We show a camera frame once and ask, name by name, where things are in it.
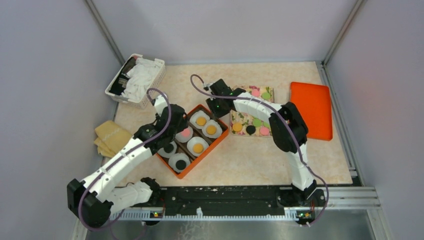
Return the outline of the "orange cookie box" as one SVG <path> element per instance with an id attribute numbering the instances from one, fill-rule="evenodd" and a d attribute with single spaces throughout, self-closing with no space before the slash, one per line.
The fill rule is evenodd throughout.
<path id="1" fill-rule="evenodd" d="M 206 149 L 206 151 L 203 152 L 200 156 L 195 157 L 194 155 L 192 155 L 188 151 L 187 142 L 186 143 L 180 143 L 180 142 L 176 141 L 176 139 L 174 139 L 173 141 L 177 145 L 177 151 L 176 151 L 176 153 L 185 153 L 190 158 L 190 165 L 184 171 L 182 171 L 180 173 L 175 172 L 168 165 L 169 158 L 162 158 L 161 156 L 158 155 L 158 153 L 156 154 L 159 157 L 159 159 L 162 160 L 162 162 L 169 168 L 169 170 L 171 170 L 173 172 L 173 174 L 178 179 L 184 178 L 191 170 L 194 169 L 194 167 L 198 163 L 200 163 L 209 153 L 211 153 L 212 150 L 214 150 L 214 148 L 217 147 L 228 136 L 228 134 L 229 134 L 229 128 L 228 128 L 228 126 L 226 124 L 224 124 L 221 120 L 216 119 L 215 121 L 217 121 L 219 123 L 219 125 L 221 126 L 221 128 L 222 128 L 222 135 L 220 137 L 218 137 L 218 138 L 208 138 L 208 137 L 206 137 L 202 133 L 202 129 L 195 128 L 189 122 L 189 119 L 192 116 L 192 114 L 195 113 L 195 112 L 197 112 L 197 111 L 199 111 L 199 110 L 203 110 L 207 115 L 209 115 L 210 120 L 215 120 L 215 119 L 213 119 L 212 113 L 204 105 L 201 105 L 201 104 L 197 105 L 194 109 L 192 109 L 188 113 L 188 126 L 192 127 L 192 129 L 193 129 L 193 136 L 192 137 L 201 137 L 201 138 L 203 138 L 209 144 L 209 147 Z"/>

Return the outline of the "floral serving tray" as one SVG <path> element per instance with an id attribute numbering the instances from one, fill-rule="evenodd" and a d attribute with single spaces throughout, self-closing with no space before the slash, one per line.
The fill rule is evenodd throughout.
<path id="1" fill-rule="evenodd" d="M 259 89 L 261 95 L 264 92 L 268 92 L 272 95 L 271 99 L 269 99 L 269 100 L 262 99 L 261 95 L 259 97 L 260 99 L 268 101 L 268 102 L 272 102 L 272 103 L 275 101 L 275 96 L 274 96 L 275 91 L 274 91 L 274 88 L 272 88 L 270 86 L 265 86 L 265 85 L 259 85 L 259 86 L 257 86 L 257 85 L 238 85 L 238 86 L 235 86 L 235 88 L 244 89 L 247 93 L 250 93 L 250 94 L 251 94 L 252 89 Z M 256 132 L 253 135 L 249 135 L 249 134 L 246 133 L 246 127 L 249 126 L 249 125 L 252 125 L 252 121 L 253 121 L 254 118 L 256 118 L 256 117 L 249 115 L 247 113 L 231 110 L 230 111 L 230 127 L 231 127 L 232 134 L 238 135 L 238 136 L 271 137 L 272 132 L 271 132 L 270 128 L 269 128 L 270 129 L 269 136 L 261 135 L 260 134 L 260 127 L 256 127 Z M 237 123 L 237 122 L 240 122 L 243 125 L 242 131 L 240 131 L 240 132 L 234 132 L 233 128 L 232 128 L 233 124 Z"/>

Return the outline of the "orange box lid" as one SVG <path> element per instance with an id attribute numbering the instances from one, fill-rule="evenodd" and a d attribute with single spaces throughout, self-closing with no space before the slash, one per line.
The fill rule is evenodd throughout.
<path id="1" fill-rule="evenodd" d="M 333 139 L 332 104 L 327 86 L 291 82 L 290 101 L 296 105 L 306 123 L 308 138 L 322 141 Z"/>

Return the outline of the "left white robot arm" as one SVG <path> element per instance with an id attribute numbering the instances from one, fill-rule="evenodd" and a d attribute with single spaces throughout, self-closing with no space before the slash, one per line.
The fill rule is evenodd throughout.
<path id="1" fill-rule="evenodd" d="M 89 230 L 106 227 L 110 216 L 138 204 L 156 206 L 161 200 L 161 187 L 150 177 L 117 185 L 140 163 L 170 144 L 188 127 L 183 107 L 170 104 L 166 97 L 153 100 L 155 121 L 141 126 L 127 144 L 104 166 L 82 180 L 67 185 L 67 206 Z"/>

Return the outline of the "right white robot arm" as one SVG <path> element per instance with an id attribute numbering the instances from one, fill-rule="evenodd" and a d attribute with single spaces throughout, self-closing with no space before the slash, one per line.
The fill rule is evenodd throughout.
<path id="1" fill-rule="evenodd" d="M 241 88 L 230 88 L 223 79 L 203 84 L 208 92 L 206 103 L 216 118 L 230 111 L 251 115 L 269 125 L 275 145 L 287 154 L 291 167 L 293 200 L 307 206 L 314 198 L 317 183 L 308 168 L 308 127 L 292 102 L 269 102 Z"/>

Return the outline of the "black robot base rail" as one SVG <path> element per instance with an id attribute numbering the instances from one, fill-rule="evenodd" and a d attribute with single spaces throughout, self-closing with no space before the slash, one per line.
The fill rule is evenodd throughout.
<path id="1" fill-rule="evenodd" d="M 284 215 L 289 207 L 316 210 L 325 202 L 319 188 L 304 198 L 289 185 L 173 186 L 163 187 L 136 207 L 159 208 L 167 217 L 192 216 L 198 209 L 211 217 L 256 217 Z"/>

